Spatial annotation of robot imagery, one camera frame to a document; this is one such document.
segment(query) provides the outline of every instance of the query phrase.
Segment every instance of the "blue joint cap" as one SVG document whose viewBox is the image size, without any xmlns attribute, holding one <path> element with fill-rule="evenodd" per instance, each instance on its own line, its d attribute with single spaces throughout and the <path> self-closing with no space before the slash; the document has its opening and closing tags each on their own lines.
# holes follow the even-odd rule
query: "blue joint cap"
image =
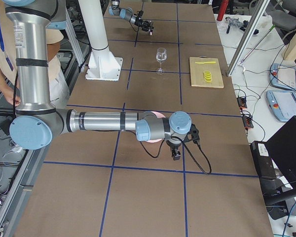
<svg viewBox="0 0 296 237">
<path fill-rule="evenodd" d="M 53 29 L 53 30 L 64 30 L 66 26 L 67 26 L 66 21 L 59 21 L 59 22 L 50 22 L 46 28 Z"/>
<path fill-rule="evenodd" d="M 113 10 L 112 10 L 112 7 L 111 7 L 111 6 L 109 7 L 109 14 L 110 14 L 111 16 L 114 16 L 114 13 L 113 13 Z"/>
<path fill-rule="evenodd" d="M 35 2 L 36 0 L 2 0 L 2 1 L 10 6 L 26 6 Z"/>
<path fill-rule="evenodd" d="M 15 143 L 29 150 L 43 148 L 53 138 L 49 126 L 34 116 L 20 116 L 13 120 L 10 135 Z"/>
<path fill-rule="evenodd" d="M 125 19 L 126 16 L 126 10 L 123 8 L 121 9 L 120 13 L 119 13 L 119 17 L 122 19 Z"/>
<path fill-rule="evenodd" d="M 136 137 L 138 141 L 142 142 L 142 141 L 150 140 L 150 127 L 146 120 L 142 119 L 142 120 L 136 121 L 135 128 L 136 128 Z"/>
<path fill-rule="evenodd" d="M 170 116 L 169 124 L 174 132 L 187 134 L 191 129 L 192 119 L 186 112 L 177 111 Z"/>
</svg>

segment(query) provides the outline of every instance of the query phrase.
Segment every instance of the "yellow knife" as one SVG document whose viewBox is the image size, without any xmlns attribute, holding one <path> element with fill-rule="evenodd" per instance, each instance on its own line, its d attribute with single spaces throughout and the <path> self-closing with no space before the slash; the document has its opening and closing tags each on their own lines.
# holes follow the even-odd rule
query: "yellow knife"
<svg viewBox="0 0 296 237">
<path fill-rule="evenodd" d="M 210 63 L 210 64 L 214 64 L 214 63 L 216 63 L 216 61 L 205 61 L 205 62 L 195 62 L 196 64 L 208 64 L 208 63 Z"/>
</svg>

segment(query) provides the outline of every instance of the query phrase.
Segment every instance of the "red cylinder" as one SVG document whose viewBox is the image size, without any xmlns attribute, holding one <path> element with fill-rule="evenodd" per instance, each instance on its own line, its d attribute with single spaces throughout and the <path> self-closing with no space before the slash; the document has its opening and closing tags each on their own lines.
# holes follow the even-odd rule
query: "red cylinder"
<svg viewBox="0 0 296 237">
<path fill-rule="evenodd" d="M 223 15 L 225 14 L 227 6 L 228 6 L 228 2 L 229 2 L 229 0 L 222 0 L 221 6 L 219 9 L 219 13 L 217 16 L 218 21 L 222 21 Z"/>
</svg>

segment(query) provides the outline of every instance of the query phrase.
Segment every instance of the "computer monitor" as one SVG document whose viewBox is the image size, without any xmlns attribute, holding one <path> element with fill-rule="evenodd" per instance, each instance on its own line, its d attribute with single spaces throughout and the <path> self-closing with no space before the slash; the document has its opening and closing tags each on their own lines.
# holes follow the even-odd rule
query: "computer monitor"
<svg viewBox="0 0 296 237">
<path fill-rule="evenodd" d="M 296 116 L 286 122 L 265 144 L 269 156 L 276 163 L 293 189 L 285 191 L 283 185 L 264 197 L 267 206 L 296 197 Z"/>
</svg>

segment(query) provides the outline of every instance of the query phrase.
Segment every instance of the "person's hand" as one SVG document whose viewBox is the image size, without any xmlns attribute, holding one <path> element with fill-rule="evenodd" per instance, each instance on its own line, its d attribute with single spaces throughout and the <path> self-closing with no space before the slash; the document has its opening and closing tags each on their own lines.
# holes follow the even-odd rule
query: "person's hand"
<svg viewBox="0 0 296 237">
<path fill-rule="evenodd" d="M 6 99 L 6 101 L 13 105 L 13 89 L 9 86 L 7 86 L 4 90 L 2 90 L 2 93 Z M 19 96 L 15 96 L 15 106 L 18 106 L 21 102 L 21 98 Z"/>
</svg>

